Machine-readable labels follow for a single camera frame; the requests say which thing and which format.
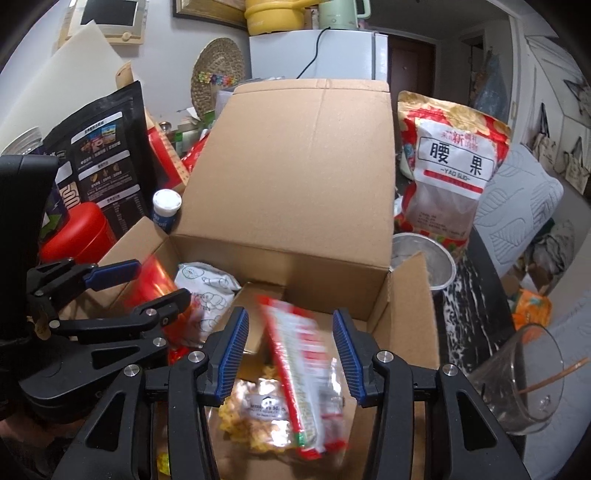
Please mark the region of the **red white striped snack packet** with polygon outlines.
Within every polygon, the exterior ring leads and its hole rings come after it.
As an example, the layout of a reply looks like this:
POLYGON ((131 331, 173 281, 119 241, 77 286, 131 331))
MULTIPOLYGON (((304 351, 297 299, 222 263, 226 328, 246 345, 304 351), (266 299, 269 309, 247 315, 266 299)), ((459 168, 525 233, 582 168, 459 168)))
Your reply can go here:
POLYGON ((345 449, 339 361, 329 354, 320 325, 311 312, 282 300, 260 296, 257 303, 297 453, 317 460, 345 449))

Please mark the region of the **white bread snack packet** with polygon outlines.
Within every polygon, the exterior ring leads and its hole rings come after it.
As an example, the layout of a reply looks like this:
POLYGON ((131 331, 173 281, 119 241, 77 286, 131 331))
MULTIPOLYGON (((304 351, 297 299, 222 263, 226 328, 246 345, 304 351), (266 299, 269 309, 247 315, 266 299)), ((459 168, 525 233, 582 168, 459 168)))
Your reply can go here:
POLYGON ((190 316, 188 335, 194 345, 204 343, 242 289, 235 277, 202 262, 180 263, 174 283, 197 301, 198 313, 190 316))

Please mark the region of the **red candy packet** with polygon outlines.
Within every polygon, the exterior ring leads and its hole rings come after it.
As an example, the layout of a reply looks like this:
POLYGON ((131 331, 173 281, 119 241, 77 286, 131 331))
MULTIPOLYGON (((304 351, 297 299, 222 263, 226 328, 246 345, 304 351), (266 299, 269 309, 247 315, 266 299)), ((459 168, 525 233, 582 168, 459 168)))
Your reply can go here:
MULTIPOLYGON (((177 290, 177 286, 162 267, 157 258, 149 256, 143 263, 136 280, 132 282, 130 291, 124 296, 123 305, 126 312, 140 304, 159 299, 177 290)), ((194 302, 190 301, 184 312, 167 326, 163 327, 164 337, 167 340, 167 362, 169 365, 176 363, 187 355, 191 348, 186 346, 188 340, 187 328, 190 315, 194 312, 194 302)))

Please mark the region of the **red cylindrical canister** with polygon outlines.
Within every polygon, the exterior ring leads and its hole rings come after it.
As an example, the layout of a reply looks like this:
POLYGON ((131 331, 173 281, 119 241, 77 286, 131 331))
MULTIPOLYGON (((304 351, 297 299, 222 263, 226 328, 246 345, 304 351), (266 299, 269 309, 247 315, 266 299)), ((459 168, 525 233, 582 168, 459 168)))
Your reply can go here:
POLYGON ((40 248, 40 262, 71 258, 77 264, 98 263, 116 244, 116 237, 102 210, 84 202, 69 210, 63 228, 40 248))

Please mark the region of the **yellow crisps clear packet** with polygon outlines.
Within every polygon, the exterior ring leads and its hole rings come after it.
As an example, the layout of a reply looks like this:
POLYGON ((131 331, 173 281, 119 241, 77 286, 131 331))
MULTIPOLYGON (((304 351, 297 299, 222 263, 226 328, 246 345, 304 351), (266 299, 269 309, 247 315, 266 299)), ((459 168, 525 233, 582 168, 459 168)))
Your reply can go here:
POLYGON ((237 379, 218 409, 219 429, 256 454, 283 453, 294 447, 293 427, 276 367, 264 366, 255 382, 237 379))

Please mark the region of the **small white cap bottle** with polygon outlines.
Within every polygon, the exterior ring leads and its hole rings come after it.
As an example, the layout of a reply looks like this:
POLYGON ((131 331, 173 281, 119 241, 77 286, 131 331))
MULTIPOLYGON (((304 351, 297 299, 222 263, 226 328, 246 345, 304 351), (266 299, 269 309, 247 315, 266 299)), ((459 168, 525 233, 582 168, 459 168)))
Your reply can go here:
POLYGON ((182 205, 179 193, 172 189, 157 190, 152 197, 152 221, 169 234, 182 205))

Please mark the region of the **black snack pouch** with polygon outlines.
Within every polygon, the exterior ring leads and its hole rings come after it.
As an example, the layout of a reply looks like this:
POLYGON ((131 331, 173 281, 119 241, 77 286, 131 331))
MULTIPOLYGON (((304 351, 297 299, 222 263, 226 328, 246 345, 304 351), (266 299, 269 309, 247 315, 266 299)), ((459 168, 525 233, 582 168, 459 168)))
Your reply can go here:
POLYGON ((150 213, 157 176, 139 82, 71 114, 43 149, 59 160, 55 182, 65 206, 94 203, 116 238, 150 213))

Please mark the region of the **glass mug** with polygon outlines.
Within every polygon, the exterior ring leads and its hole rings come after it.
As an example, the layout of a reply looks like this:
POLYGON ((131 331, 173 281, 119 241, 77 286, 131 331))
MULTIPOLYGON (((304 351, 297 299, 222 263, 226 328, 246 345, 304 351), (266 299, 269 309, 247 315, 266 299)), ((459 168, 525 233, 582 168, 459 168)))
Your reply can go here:
POLYGON ((504 431, 525 436, 548 426, 560 405, 565 378, 589 363, 583 357, 565 364, 551 333, 528 324, 468 379, 504 431))

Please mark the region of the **brown cardboard box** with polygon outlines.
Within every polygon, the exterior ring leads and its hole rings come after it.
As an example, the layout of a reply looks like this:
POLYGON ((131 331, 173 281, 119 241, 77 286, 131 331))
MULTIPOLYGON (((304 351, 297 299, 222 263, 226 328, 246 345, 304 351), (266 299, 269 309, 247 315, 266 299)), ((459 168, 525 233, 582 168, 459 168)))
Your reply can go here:
POLYGON ((157 258, 169 273, 203 262, 242 283, 249 312, 238 376, 256 380, 270 362, 259 295, 311 312, 332 349, 332 312, 411 364, 439 365, 426 263, 390 266, 394 126, 385 83, 280 80, 236 89, 165 234, 138 221, 104 256, 111 264, 157 258))

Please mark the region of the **white foam board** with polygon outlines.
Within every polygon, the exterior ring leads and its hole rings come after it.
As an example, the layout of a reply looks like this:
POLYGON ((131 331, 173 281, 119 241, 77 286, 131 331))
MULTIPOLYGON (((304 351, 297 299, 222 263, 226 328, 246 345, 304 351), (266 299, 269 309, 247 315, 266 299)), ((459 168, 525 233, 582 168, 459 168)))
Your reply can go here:
POLYGON ((42 135, 83 106, 116 90, 124 61, 90 23, 39 69, 1 87, 1 146, 37 127, 42 135))

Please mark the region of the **cashew nut bag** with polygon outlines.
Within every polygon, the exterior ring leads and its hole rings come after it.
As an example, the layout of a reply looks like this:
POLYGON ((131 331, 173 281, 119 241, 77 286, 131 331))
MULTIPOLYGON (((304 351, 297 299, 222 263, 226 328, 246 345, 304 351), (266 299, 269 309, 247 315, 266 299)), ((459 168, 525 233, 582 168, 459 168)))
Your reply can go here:
POLYGON ((413 179, 394 224, 440 243, 458 260, 481 197, 508 155, 512 131, 469 106, 409 91, 399 93, 398 116, 413 179))

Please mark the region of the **light blue cushion far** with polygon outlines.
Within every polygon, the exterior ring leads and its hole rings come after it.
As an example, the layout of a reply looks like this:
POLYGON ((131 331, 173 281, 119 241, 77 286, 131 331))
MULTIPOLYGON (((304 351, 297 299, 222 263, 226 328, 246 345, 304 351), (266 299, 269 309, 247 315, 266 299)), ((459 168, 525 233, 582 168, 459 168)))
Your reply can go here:
POLYGON ((522 144, 514 144, 481 196, 474 226, 504 276, 552 217, 564 194, 522 144))

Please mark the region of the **woven straw fan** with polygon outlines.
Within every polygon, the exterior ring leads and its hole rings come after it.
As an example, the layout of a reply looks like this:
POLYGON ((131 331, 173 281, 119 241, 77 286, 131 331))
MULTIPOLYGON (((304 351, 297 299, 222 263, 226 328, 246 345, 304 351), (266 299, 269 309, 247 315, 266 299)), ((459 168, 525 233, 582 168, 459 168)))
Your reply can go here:
POLYGON ((190 98, 197 117, 214 111, 219 90, 245 79, 245 60, 235 41, 219 37, 201 50, 190 77, 190 98))

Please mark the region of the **framed picture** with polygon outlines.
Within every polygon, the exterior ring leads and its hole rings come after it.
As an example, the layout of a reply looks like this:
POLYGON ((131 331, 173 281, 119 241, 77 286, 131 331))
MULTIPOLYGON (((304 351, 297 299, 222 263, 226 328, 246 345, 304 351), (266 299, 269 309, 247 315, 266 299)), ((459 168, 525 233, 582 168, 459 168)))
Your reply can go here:
POLYGON ((212 24, 246 29, 243 1, 171 0, 176 18, 204 21, 212 24))

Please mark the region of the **white mini fridge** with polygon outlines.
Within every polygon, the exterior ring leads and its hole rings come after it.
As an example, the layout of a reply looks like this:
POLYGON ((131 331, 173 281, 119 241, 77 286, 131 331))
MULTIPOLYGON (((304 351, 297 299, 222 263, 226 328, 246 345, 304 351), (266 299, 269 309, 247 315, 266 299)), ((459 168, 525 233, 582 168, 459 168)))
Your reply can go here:
POLYGON ((254 78, 388 79, 388 37, 362 30, 297 30, 249 38, 254 78))

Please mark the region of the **yellow pot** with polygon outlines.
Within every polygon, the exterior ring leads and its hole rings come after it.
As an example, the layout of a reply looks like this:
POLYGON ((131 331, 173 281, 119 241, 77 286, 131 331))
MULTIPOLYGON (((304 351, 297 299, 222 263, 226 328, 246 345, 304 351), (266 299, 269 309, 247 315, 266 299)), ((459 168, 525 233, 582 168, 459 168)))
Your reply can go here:
POLYGON ((297 31, 304 28, 304 12, 320 4, 315 0, 246 0, 245 20, 249 35, 297 31))

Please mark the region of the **green electric kettle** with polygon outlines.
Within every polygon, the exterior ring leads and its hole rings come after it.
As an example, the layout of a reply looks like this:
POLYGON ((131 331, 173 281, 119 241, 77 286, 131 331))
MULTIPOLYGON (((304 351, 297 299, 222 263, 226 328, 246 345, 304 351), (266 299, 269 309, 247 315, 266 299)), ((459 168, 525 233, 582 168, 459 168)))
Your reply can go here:
POLYGON ((358 30, 360 21, 371 15, 370 0, 331 0, 318 4, 318 26, 321 29, 358 30))

